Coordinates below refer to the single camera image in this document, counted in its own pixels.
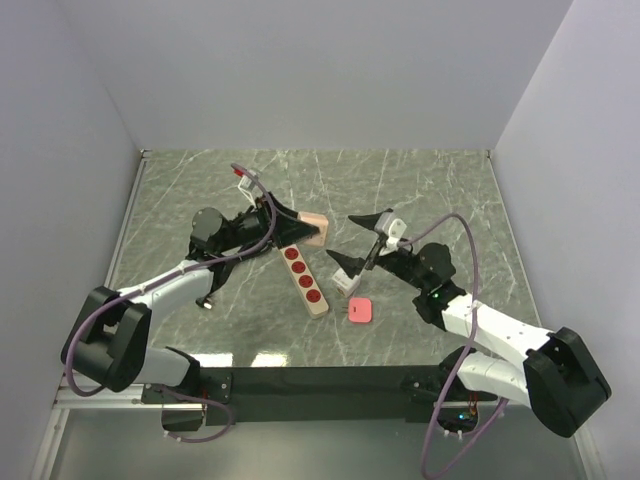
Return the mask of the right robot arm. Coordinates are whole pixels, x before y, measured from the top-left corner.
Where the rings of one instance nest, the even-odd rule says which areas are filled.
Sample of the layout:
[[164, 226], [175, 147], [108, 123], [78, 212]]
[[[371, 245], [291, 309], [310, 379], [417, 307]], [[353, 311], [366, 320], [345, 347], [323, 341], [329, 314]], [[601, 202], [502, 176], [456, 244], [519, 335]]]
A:
[[338, 277], [355, 280], [379, 267], [417, 289], [412, 302], [425, 323], [481, 348], [451, 355], [453, 365], [438, 377], [444, 395], [460, 399], [473, 391], [516, 402], [563, 438], [573, 436], [611, 397], [611, 387], [578, 333], [533, 326], [479, 302], [475, 291], [454, 283], [448, 246], [430, 242], [412, 251], [412, 240], [404, 236], [406, 224], [391, 209], [349, 219], [375, 232], [377, 240], [364, 258], [329, 251], [339, 266]]

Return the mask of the beige power strip red sockets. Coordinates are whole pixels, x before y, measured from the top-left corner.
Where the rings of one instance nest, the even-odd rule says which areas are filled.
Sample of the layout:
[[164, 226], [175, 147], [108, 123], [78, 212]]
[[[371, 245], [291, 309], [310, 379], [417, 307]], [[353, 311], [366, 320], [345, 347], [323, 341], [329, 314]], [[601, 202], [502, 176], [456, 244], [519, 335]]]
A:
[[291, 245], [281, 248], [279, 253], [309, 316], [317, 319], [327, 314], [329, 304], [299, 248]]

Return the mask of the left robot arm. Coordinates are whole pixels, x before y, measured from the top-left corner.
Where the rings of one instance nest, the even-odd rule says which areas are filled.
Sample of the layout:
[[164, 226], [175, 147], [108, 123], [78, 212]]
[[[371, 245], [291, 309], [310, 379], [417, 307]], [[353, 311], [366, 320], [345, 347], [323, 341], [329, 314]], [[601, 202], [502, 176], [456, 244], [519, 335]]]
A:
[[172, 269], [133, 287], [100, 286], [88, 294], [61, 351], [67, 376], [79, 373], [99, 389], [124, 390], [145, 365], [174, 353], [149, 348], [153, 320], [189, 302], [209, 307], [240, 263], [321, 233], [319, 226], [271, 195], [256, 198], [232, 219], [213, 207], [202, 208], [191, 227], [186, 258]]

